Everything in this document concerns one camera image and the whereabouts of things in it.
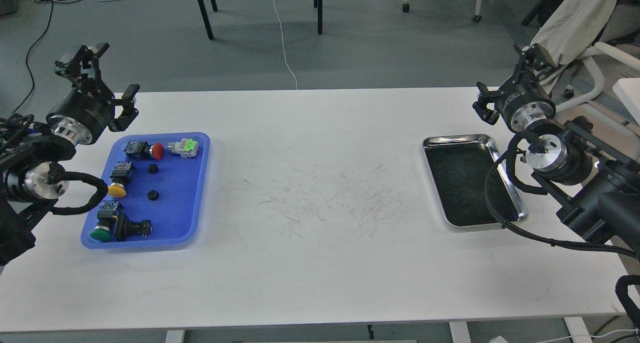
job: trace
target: green push button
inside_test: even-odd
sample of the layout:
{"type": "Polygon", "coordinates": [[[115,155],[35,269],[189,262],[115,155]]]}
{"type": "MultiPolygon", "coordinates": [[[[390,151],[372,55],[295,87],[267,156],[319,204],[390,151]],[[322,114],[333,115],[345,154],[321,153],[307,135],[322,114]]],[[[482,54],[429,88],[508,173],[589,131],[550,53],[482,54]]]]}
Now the green push button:
{"type": "Polygon", "coordinates": [[[193,139],[187,140],[187,142],[184,145],[185,152],[191,152],[195,148],[196,148],[196,142],[193,139]]]}
{"type": "Polygon", "coordinates": [[[96,241],[100,241],[100,242],[108,242],[112,240],[112,234],[100,228],[97,228],[91,231],[91,233],[89,233],[89,236],[95,239],[96,241]]]}

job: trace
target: table surface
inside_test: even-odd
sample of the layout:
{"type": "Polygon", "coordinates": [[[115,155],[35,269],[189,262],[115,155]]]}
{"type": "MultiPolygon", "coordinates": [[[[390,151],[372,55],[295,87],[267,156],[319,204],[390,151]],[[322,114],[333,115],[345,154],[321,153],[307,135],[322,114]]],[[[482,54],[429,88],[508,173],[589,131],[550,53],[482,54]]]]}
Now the table surface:
{"type": "MultiPolygon", "coordinates": [[[[499,320],[615,314],[611,253],[502,229],[449,226],[424,138],[509,131],[482,122],[475,88],[138,94],[126,133],[79,146],[67,170],[100,175],[128,134],[211,138],[199,227],[179,250],[90,250],[84,215],[48,215],[0,275],[0,331],[499,320]]],[[[522,176],[528,176],[526,168],[522,176]]],[[[575,188],[567,190],[575,193],[575,188]]],[[[91,188],[72,184],[59,206],[91,188]]],[[[578,240],[551,197],[523,193],[532,232],[578,240]]]]}

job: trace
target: chair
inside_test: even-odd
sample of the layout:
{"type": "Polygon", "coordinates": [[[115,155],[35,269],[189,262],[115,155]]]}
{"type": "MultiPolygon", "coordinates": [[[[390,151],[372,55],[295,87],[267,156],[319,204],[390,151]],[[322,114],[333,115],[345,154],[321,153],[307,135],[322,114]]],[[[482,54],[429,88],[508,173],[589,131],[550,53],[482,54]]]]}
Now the chair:
{"type": "MultiPolygon", "coordinates": [[[[207,8],[204,5],[204,0],[197,0],[200,13],[202,15],[202,22],[204,22],[204,28],[206,30],[206,36],[210,41],[214,39],[213,31],[211,30],[211,23],[209,20],[209,14],[207,13],[207,8]]],[[[213,7],[214,12],[218,12],[218,4],[216,0],[210,0],[211,6],[213,7]]],[[[318,34],[322,34],[322,0],[313,0],[313,8],[317,8],[318,13],[318,34]]]]}
{"type": "MultiPolygon", "coordinates": [[[[541,82],[542,87],[552,93],[557,113],[577,108],[595,116],[611,131],[628,138],[632,144],[628,155],[638,159],[640,137],[628,126],[630,122],[637,124],[637,121],[613,93],[612,87],[621,78],[640,76],[640,60],[633,56],[640,57],[640,47],[613,47],[602,41],[608,40],[606,28],[610,28],[608,22],[614,20],[615,11],[619,11],[617,0],[565,0],[540,28],[531,43],[546,47],[560,66],[554,74],[541,82]],[[570,83],[567,86],[570,89],[565,89],[562,92],[564,94],[558,88],[554,89],[561,77],[565,81],[569,79],[570,83]],[[571,97],[573,89],[583,93],[571,97]],[[558,93],[564,97],[558,99],[558,93]],[[606,108],[622,119],[616,120],[597,107],[606,108]]],[[[634,24],[636,25],[631,26],[631,31],[637,31],[640,22],[636,21],[634,24]]]]}
{"type": "MultiPolygon", "coordinates": [[[[480,22],[482,15],[480,15],[480,7],[482,6],[482,0],[475,0],[475,15],[473,16],[474,22],[480,22]]],[[[402,1],[402,12],[409,12],[409,0],[402,1]]]]}

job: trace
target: metal tray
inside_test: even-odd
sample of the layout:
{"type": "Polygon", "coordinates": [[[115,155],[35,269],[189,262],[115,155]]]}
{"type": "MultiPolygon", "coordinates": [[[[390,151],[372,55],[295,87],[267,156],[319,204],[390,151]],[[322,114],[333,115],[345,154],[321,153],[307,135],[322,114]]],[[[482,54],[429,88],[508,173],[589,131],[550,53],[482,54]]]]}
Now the metal tray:
{"type": "MultiPolygon", "coordinates": [[[[485,177],[500,158],[496,141],[486,134],[432,136],[422,148],[446,221],[458,228],[497,225],[484,198],[485,177]]],[[[504,162],[498,173],[489,187],[498,210],[512,222],[526,220],[529,211],[507,178],[504,162]]]]}

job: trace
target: white cable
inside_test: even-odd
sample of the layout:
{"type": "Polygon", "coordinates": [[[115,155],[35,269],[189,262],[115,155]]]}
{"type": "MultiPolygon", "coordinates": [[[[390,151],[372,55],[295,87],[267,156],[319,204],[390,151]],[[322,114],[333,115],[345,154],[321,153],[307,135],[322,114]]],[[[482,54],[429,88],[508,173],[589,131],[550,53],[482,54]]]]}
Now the white cable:
{"type": "Polygon", "coordinates": [[[284,49],[284,32],[282,31],[282,21],[280,19],[280,15],[278,14],[278,9],[276,8],[276,0],[271,0],[273,2],[273,10],[276,11],[276,16],[278,17],[278,23],[280,24],[280,37],[282,38],[282,54],[284,54],[284,64],[286,65],[286,69],[295,79],[295,90],[298,90],[298,79],[296,75],[291,71],[291,67],[289,67],[289,63],[287,63],[287,51],[284,49]]]}
{"type": "Polygon", "coordinates": [[[555,342],[555,341],[562,341],[563,339],[573,339],[573,338],[578,338],[578,337],[602,338],[602,337],[606,337],[606,336],[609,336],[610,334],[614,334],[614,333],[618,333],[618,332],[637,332],[637,331],[638,331],[637,329],[616,329],[616,330],[612,330],[612,331],[610,331],[610,332],[608,332],[606,334],[602,334],[602,335],[588,335],[588,334],[569,335],[569,336],[563,336],[562,338],[537,341],[536,343],[550,343],[550,342],[555,342]]]}

